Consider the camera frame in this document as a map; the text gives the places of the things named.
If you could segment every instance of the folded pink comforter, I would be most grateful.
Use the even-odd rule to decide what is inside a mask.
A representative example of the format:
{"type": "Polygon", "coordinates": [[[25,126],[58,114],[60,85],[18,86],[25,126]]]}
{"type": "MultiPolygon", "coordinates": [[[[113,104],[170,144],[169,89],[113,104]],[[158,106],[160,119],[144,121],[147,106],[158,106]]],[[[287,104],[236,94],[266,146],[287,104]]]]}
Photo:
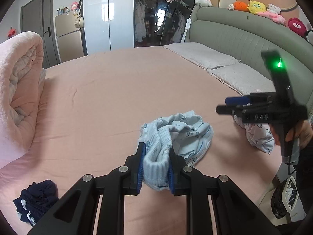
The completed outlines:
{"type": "Polygon", "coordinates": [[[43,84],[41,37],[24,32],[0,44],[0,168],[32,144],[43,84]]]}

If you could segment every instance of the pink plush toy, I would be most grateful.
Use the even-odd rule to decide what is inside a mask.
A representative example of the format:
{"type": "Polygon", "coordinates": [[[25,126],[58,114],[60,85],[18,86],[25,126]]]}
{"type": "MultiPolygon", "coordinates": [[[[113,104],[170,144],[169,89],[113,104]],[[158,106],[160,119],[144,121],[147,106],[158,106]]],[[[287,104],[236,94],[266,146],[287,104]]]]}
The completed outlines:
{"type": "Polygon", "coordinates": [[[277,13],[272,13],[269,11],[265,11],[265,12],[258,12],[257,15],[261,16],[261,17],[267,17],[271,20],[273,20],[275,23],[279,23],[282,25],[286,25],[286,20],[283,16],[278,15],[277,13]]]}
{"type": "Polygon", "coordinates": [[[71,5],[71,11],[75,10],[77,8],[78,8],[78,3],[77,2],[73,2],[72,5],[71,5]]]}

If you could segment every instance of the wardrobe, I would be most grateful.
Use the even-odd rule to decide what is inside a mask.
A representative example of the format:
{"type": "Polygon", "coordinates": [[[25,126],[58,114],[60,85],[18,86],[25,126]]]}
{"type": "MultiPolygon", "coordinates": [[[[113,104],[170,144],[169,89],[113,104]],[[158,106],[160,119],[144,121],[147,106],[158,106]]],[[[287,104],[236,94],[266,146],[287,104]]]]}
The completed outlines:
{"type": "Polygon", "coordinates": [[[88,54],[180,42],[194,0],[83,0],[88,54]]]}

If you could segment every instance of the bed headboard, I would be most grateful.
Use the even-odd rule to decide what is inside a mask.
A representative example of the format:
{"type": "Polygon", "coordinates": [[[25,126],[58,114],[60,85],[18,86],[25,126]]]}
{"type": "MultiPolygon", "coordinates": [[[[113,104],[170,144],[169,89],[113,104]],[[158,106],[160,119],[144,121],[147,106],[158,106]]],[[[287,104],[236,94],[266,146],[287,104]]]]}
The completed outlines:
{"type": "Polygon", "coordinates": [[[296,99],[313,107],[313,46],[265,17],[224,8],[195,6],[185,42],[198,42],[231,55],[271,79],[261,51],[277,49],[285,61],[296,99]]]}

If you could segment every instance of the pillow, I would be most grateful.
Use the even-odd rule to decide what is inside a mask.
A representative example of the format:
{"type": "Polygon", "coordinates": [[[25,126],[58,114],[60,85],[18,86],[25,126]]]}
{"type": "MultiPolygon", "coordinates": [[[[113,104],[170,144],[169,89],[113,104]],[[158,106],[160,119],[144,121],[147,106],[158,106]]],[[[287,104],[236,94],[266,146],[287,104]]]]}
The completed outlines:
{"type": "Polygon", "coordinates": [[[238,63],[232,56],[196,42],[173,43],[164,47],[205,69],[238,63]]]}
{"type": "Polygon", "coordinates": [[[275,92],[271,80],[244,63],[224,66],[214,70],[208,69],[207,71],[241,95],[254,92],[275,92]]]}

